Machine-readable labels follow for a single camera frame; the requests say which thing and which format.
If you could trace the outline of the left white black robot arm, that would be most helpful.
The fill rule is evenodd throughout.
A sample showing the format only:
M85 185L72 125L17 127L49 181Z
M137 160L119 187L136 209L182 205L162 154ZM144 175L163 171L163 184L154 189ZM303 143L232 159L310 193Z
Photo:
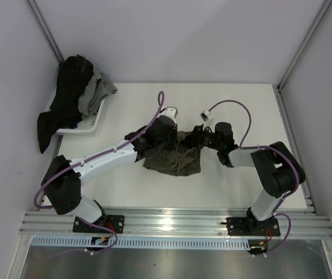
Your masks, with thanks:
M176 118L161 115L151 125L100 152L73 160L63 155L54 158L41 188L56 214L72 214L85 220L91 231L101 232L106 226L106 213L97 201L82 194L81 188L105 172L152 156L162 144L175 142L176 136Z

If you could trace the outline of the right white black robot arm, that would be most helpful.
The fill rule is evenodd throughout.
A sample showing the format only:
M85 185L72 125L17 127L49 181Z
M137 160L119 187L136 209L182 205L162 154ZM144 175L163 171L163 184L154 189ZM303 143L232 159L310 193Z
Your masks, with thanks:
M191 148L207 147L217 151L220 163L226 167L252 167L256 170L262 191L248 208L245 227L251 234L259 234L283 201L306 180L303 168L287 149L277 141L269 146L239 147L233 138L232 126L219 122L215 130L195 126L183 144Z

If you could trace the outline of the olive green shorts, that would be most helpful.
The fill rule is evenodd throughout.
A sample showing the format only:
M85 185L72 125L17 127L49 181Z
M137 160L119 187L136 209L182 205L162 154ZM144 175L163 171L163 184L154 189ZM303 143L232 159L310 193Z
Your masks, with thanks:
M147 170L156 171L175 177L187 177L201 172L201 149L189 149L184 146L183 140L188 131L177 130L177 144L174 149L157 149L155 151L137 151L137 139L132 142L137 151L136 160L143 162Z

